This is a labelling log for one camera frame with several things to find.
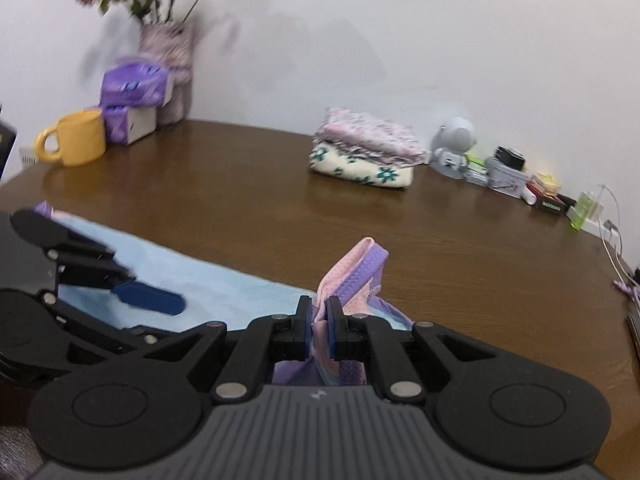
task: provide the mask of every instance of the black box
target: black box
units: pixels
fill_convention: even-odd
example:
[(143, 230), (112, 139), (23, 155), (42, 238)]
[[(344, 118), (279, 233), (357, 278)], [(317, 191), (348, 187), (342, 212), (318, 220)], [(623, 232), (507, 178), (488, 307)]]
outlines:
[(505, 166), (508, 166), (509, 168), (512, 168), (514, 170), (522, 171), (522, 168), (524, 168), (524, 156), (520, 152), (512, 150), (511, 148), (498, 146), (498, 149), (495, 150), (495, 158), (497, 158)]

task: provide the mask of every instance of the small red box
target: small red box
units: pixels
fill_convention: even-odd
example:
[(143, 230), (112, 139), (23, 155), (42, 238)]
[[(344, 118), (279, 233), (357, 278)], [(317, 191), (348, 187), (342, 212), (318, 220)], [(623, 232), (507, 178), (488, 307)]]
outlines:
[(553, 215), (562, 215), (566, 213), (567, 205), (562, 202), (558, 197), (546, 195), (542, 193), (531, 182), (527, 182), (527, 189), (530, 190), (536, 196), (536, 203), (533, 205), (536, 209), (546, 211)]

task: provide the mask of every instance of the green bottle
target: green bottle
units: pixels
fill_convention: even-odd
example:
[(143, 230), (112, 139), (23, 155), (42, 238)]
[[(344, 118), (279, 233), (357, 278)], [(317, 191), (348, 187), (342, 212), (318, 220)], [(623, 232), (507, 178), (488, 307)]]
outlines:
[(591, 213), (591, 209), (593, 209), (593, 206), (595, 205), (595, 203), (596, 203), (596, 198), (594, 197), (593, 193), (582, 192), (582, 194), (580, 195), (580, 198), (578, 199), (578, 202), (574, 206), (575, 218), (571, 222), (571, 227), (573, 227), (578, 231), (582, 229), (584, 221)]

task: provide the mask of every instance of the pink and purple fabric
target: pink and purple fabric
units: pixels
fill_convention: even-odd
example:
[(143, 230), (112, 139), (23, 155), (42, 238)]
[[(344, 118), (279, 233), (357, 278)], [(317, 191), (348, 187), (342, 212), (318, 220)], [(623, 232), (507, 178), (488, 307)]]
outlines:
[(346, 108), (327, 110), (316, 133), (316, 142), (322, 140), (347, 154), (399, 168), (424, 161), (425, 150), (412, 127)]
[(382, 271), (388, 252), (373, 238), (363, 238), (338, 261), (318, 286), (314, 303), (312, 358), (304, 364), (279, 363), (273, 382), (277, 384), (366, 384), (362, 363), (336, 362), (329, 358), (329, 335), (324, 302), (338, 296), (343, 311), (353, 314), (385, 313), (410, 329), (412, 321), (391, 304), (380, 299)]

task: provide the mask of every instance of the yellow mug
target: yellow mug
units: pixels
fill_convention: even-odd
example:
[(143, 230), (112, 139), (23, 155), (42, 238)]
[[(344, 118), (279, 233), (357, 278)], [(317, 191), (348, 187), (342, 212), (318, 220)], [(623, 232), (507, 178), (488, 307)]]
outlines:
[[(48, 152), (44, 144), (52, 134), (58, 138), (58, 150)], [(100, 110), (84, 110), (62, 117), (55, 126), (44, 130), (33, 150), (38, 160), (62, 162), (65, 166), (82, 166), (104, 155), (106, 142)]]

